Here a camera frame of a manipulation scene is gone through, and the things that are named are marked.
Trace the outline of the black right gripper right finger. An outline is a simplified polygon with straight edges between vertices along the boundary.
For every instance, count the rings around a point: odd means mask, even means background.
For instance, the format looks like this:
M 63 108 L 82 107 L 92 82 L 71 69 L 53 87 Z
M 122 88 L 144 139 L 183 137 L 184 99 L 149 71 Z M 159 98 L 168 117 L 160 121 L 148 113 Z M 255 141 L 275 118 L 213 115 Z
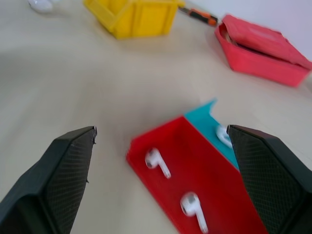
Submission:
M 229 125 L 246 191 L 269 234 L 312 234 L 312 170 L 278 137 Z

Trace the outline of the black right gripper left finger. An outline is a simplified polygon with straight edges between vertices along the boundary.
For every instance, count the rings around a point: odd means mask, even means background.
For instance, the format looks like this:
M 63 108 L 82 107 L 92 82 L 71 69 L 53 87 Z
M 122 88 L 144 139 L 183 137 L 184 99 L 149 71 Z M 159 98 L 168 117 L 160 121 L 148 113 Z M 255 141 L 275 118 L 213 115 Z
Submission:
M 52 141 L 0 202 L 0 234 L 70 234 L 96 136 L 88 126 Z

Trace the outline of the white earbud case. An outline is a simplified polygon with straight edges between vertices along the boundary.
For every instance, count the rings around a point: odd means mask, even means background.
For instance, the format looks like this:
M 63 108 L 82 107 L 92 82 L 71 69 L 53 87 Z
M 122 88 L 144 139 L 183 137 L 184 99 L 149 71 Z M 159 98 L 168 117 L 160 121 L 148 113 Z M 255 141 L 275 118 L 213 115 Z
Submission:
M 27 0 L 30 7 L 39 13 L 49 13 L 53 10 L 53 4 L 49 0 Z

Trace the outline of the yellow plastic bin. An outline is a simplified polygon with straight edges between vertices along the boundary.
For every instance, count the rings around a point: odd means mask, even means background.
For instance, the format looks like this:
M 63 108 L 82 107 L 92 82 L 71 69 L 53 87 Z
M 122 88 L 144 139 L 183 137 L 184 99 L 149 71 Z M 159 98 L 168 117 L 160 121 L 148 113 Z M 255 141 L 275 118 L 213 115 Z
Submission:
M 184 0 L 83 0 L 84 6 L 116 39 L 169 34 Z

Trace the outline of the white earbud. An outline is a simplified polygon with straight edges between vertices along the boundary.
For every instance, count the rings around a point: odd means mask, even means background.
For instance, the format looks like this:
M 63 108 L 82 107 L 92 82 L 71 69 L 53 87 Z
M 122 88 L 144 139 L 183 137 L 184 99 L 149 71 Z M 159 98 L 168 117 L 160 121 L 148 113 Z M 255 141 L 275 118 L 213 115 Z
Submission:
M 208 234 L 209 229 L 197 194 L 194 192 L 186 193 L 180 200 L 180 206 L 187 217 L 196 216 L 201 232 Z
M 160 151 L 157 148 L 152 148 L 150 151 L 147 152 L 145 156 L 145 163 L 149 169 L 154 169 L 159 166 L 164 176 L 167 179 L 171 178 L 171 172 L 167 167 L 164 159 L 162 158 Z
M 222 126 L 222 125 L 218 125 L 216 128 L 216 136 L 218 137 L 218 139 L 224 144 L 226 145 L 228 148 L 232 148 L 232 143 L 230 140 L 229 135 L 227 134 L 227 129 Z

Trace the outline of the red earbud tray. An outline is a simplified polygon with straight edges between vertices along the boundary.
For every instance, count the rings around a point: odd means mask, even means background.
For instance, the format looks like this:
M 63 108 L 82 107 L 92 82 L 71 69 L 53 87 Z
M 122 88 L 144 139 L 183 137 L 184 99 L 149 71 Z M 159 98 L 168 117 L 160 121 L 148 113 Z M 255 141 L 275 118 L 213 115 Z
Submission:
M 160 151 L 171 178 L 149 169 L 145 156 Z M 239 171 L 184 117 L 132 139 L 127 161 L 180 234 L 203 234 L 196 217 L 187 217 L 180 200 L 197 194 L 208 234 L 268 234 Z

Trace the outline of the teal earbud tray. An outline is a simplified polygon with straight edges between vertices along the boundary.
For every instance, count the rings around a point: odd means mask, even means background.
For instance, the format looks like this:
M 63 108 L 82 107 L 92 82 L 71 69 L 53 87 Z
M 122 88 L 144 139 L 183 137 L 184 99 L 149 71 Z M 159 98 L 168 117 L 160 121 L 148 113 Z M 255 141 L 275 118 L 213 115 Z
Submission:
M 220 124 L 211 114 L 217 99 L 196 107 L 184 114 L 184 117 L 236 168 L 238 163 L 233 148 L 228 148 L 216 136 L 216 128 Z

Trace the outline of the red zippered pouch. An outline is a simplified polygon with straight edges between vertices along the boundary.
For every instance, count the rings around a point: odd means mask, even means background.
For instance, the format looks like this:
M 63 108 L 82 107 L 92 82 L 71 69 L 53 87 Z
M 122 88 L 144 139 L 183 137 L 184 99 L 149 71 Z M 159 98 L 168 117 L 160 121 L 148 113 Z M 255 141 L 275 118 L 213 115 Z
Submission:
M 233 71 L 290 87 L 312 72 L 312 61 L 278 31 L 226 15 L 214 33 Z

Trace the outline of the orange and black screwdriver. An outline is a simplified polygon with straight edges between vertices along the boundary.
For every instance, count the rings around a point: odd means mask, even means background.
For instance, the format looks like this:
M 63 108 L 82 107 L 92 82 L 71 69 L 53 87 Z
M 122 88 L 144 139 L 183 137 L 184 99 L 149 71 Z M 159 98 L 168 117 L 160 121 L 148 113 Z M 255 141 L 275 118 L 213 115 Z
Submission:
M 186 7 L 179 7 L 179 10 L 194 19 L 204 22 L 207 25 L 217 26 L 218 24 L 218 18 L 211 15 L 210 13 L 201 12 L 194 8 L 186 8 Z

